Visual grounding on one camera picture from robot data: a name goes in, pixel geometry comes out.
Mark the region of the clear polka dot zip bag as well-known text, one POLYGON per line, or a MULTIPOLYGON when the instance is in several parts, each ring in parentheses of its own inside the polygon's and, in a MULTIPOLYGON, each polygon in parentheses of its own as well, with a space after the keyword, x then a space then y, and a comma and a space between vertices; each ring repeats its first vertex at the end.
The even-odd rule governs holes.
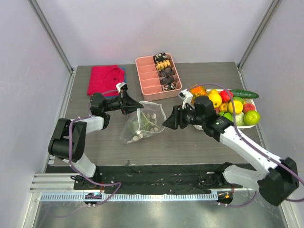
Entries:
POLYGON ((121 131, 119 140, 122 144, 130 144, 151 137, 164 131, 162 123, 166 114, 161 104, 140 101, 143 108, 138 108, 130 115, 121 131))

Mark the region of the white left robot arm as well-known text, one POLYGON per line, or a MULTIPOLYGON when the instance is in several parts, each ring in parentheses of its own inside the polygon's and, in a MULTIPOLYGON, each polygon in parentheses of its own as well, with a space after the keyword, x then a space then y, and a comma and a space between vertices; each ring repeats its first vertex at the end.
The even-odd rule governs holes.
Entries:
POLYGON ((66 162, 85 178, 86 186, 95 190, 101 184, 101 175, 99 168, 85 155, 86 135, 106 129, 110 123, 110 111, 120 110, 123 115, 127 115, 141 108, 143 105, 133 100, 126 90, 109 99, 101 93, 95 93, 90 97, 89 116, 58 119, 48 153, 66 162))

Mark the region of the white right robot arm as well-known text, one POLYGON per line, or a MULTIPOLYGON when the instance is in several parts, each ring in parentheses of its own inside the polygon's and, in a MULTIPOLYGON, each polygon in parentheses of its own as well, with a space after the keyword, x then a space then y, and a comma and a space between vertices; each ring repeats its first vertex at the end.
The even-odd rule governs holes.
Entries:
POLYGON ((259 192, 273 206, 288 200, 299 187, 301 179, 294 160, 289 157, 282 159, 252 141, 229 119, 218 115, 208 97, 196 97, 194 106, 186 102, 175 105, 162 125, 176 130, 189 124, 201 126, 206 135, 233 149, 254 167, 248 170, 224 163, 214 176, 217 186, 241 185, 259 192))

